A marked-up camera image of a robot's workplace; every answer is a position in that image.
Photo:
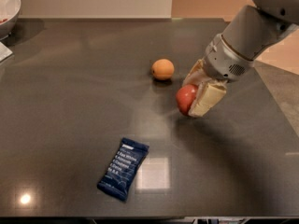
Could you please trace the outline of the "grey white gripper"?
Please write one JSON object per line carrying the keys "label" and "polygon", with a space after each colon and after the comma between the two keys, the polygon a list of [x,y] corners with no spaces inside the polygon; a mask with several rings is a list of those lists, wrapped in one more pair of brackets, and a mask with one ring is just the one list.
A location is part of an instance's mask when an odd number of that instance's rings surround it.
{"label": "grey white gripper", "polygon": [[255,53],[246,49],[243,41],[217,34],[206,47],[203,61],[199,59],[183,80],[183,86],[198,86],[188,115],[203,117],[226,95],[226,84],[208,81],[208,76],[228,82],[238,81],[253,67],[255,58]]}

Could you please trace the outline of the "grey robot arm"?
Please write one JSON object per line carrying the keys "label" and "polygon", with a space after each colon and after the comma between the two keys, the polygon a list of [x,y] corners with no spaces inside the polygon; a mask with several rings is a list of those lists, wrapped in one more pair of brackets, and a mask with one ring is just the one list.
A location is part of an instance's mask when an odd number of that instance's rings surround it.
{"label": "grey robot arm", "polygon": [[225,30],[207,45],[177,92],[179,111],[202,117],[226,94],[226,85],[238,81],[267,48],[296,31],[299,0],[252,0]]}

